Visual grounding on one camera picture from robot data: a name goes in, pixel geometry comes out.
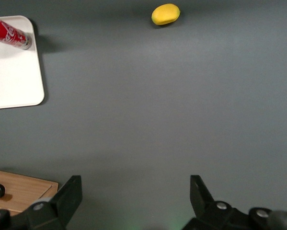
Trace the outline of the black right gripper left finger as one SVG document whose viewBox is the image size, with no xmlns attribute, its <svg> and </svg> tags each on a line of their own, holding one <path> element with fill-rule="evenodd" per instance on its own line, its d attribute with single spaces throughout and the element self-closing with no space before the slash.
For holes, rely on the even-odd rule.
<svg viewBox="0 0 287 230">
<path fill-rule="evenodd" d="M 81 201 L 81 176 L 73 175 L 53 197 L 34 201 L 22 213 L 0 209 L 0 230 L 65 230 Z"/>
</svg>

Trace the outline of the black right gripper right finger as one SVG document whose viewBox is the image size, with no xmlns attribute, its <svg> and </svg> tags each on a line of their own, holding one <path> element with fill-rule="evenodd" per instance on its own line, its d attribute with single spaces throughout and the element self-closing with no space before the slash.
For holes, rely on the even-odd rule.
<svg viewBox="0 0 287 230">
<path fill-rule="evenodd" d="M 287 211 L 253 207 L 245 214 L 214 200 L 199 175 L 190 177 L 190 201 L 195 217 L 184 230 L 287 230 Z"/>
</svg>

